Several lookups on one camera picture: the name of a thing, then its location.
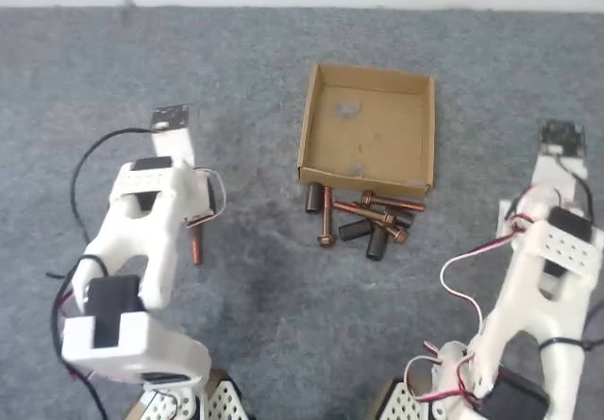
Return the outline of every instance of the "gray carpet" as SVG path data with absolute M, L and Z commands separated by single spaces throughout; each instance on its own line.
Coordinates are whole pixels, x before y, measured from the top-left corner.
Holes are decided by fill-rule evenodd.
M 0 35 L 3 418 L 98 418 L 53 354 L 58 284 L 43 272 L 67 271 L 84 248 L 68 202 L 80 155 L 101 134 L 146 126 L 155 106 L 200 102 L 197 154 L 229 195 L 207 227 L 201 269 L 180 240 L 174 301 L 160 316 L 206 344 L 259 419 L 363 418 L 422 340 L 471 338 L 476 316 L 442 291 L 438 270 L 493 236 L 497 199 L 529 181 L 538 120 L 587 125 L 604 216 L 604 15 L 3 9 Z M 365 242 L 317 248 L 318 220 L 302 211 L 295 159 L 315 61 L 437 79 L 436 186 L 408 243 L 391 245 L 382 263 L 364 257 Z M 77 189 L 90 227 L 120 165 L 151 151 L 148 137 L 124 136 L 90 159 Z M 460 264 L 451 282 L 489 310 L 509 256 Z M 592 332 L 604 333 L 604 314 Z M 530 340 L 515 341 L 504 361 L 539 380 Z M 600 349 L 587 357 L 576 418 L 601 418 L 603 373 Z M 95 384 L 111 418 L 138 393 Z

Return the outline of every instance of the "black cylinder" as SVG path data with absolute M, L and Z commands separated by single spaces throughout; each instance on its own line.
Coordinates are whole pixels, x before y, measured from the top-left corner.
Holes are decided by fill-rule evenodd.
M 411 225 L 413 225 L 413 219 L 415 218 L 413 214 L 401 208 L 388 207 L 386 212 L 394 216 L 394 225 L 397 227 L 411 228 Z
M 365 256 L 371 261 L 381 261 L 386 253 L 387 242 L 388 232 L 382 227 L 374 227 Z
M 323 210 L 324 201 L 323 184 L 319 184 L 318 182 L 309 182 L 309 184 L 306 186 L 306 213 L 320 214 Z
M 338 232 L 340 233 L 340 239 L 343 241 L 352 241 L 361 236 L 371 234 L 372 228 L 371 222 L 363 219 L 351 224 L 342 225 L 338 228 Z

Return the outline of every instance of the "copper bolt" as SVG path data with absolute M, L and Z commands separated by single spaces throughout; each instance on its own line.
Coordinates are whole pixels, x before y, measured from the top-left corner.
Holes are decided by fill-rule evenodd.
M 380 222 L 379 220 L 372 220 L 372 222 L 377 225 L 380 228 L 384 228 L 386 230 L 386 232 L 388 234 L 390 234 L 394 241 L 397 244 L 402 244 L 405 242 L 405 240 L 407 239 L 407 237 L 409 236 L 409 233 L 407 231 L 405 231 L 404 229 L 398 229 L 396 227 L 389 227 L 388 225 L 384 224 L 383 222 Z
M 351 205 L 350 203 L 344 203 L 342 201 L 334 201 L 333 207 L 336 210 L 345 210 L 346 212 L 357 214 L 361 217 L 364 217 L 365 219 L 378 220 L 379 222 L 383 222 L 384 224 L 388 225 L 394 222 L 394 216 L 389 212 L 377 212 L 374 210 L 366 210 L 365 208 Z
M 204 235 L 204 224 L 196 225 L 191 228 L 191 253 L 193 254 L 193 264 L 195 266 L 201 265 L 204 260 L 203 252 L 203 235 Z
M 336 238 L 331 234 L 331 188 L 328 186 L 323 189 L 323 203 L 321 236 L 317 238 L 317 243 L 328 248 L 336 242 Z
M 361 203 L 364 206 L 394 206 L 396 208 L 402 208 L 403 210 L 416 210 L 418 212 L 426 210 L 426 205 L 423 205 L 421 203 L 414 203 L 412 201 L 406 200 L 397 200 L 396 198 L 386 198 L 384 196 L 376 196 L 376 194 L 372 191 L 365 191 L 362 193 Z

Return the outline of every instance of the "robotic arm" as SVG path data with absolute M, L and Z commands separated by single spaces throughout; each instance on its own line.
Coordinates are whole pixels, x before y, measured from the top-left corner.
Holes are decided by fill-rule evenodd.
M 377 418 L 413 410 L 435 420 L 572 419 L 584 360 L 582 333 L 604 233 L 574 200 L 576 176 L 587 177 L 582 128 L 547 122 L 541 138 L 531 187 L 515 204 L 500 204 L 497 236 L 509 237 L 513 255 L 484 327 L 468 346 L 449 342 L 433 350 L 437 364 L 430 393 L 436 395 L 430 401 L 398 381 Z M 522 229 L 509 220 L 512 208 Z M 521 330 L 540 344 L 543 388 L 500 366 L 507 343 Z
M 170 301 L 183 224 L 214 215 L 209 172 L 194 168 L 189 115 L 188 106 L 156 109 L 151 135 L 157 155 L 122 166 L 107 216 L 84 252 L 93 258 L 80 260 L 72 279 L 83 315 L 65 320 L 62 356 L 97 375 L 170 396 L 174 403 L 165 418 L 205 419 L 209 351 L 149 313 Z M 143 277 L 120 276 L 135 256 L 147 257 Z M 238 406 L 237 418 L 246 418 Z

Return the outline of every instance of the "cardboard box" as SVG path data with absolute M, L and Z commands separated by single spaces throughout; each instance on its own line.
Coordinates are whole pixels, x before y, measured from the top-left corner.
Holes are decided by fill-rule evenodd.
M 315 65 L 298 177 L 339 189 L 421 198 L 434 172 L 434 79 Z

